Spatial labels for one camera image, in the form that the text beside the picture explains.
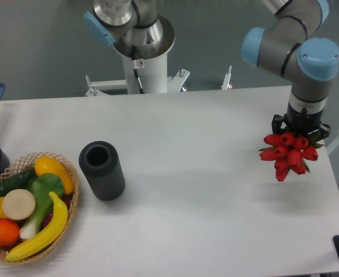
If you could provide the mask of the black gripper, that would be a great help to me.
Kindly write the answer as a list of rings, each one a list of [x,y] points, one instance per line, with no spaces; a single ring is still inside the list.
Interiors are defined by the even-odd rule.
[[[289,100],[285,116],[273,116],[272,133],[283,134],[288,127],[290,131],[310,133],[309,142],[319,142],[329,137],[331,130],[330,125],[321,123],[322,114],[323,108],[316,103]]]

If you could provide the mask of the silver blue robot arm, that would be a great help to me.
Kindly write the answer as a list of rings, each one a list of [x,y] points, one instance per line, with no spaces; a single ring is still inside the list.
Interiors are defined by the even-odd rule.
[[[325,139],[330,126],[321,116],[339,69],[339,47],[313,35],[329,15],[327,1],[264,1],[277,22],[255,27],[244,38],[244,61],[292,83],[287,111],[275,115],[273,133],[302,135],[312,143]]]

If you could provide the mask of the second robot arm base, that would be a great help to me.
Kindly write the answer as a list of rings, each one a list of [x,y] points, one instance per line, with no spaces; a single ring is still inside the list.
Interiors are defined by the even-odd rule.
[[[94,1],[85,26],[104,46],[130,59],[157,58],[172,49],[175,31],[158,11],[158,1]]]

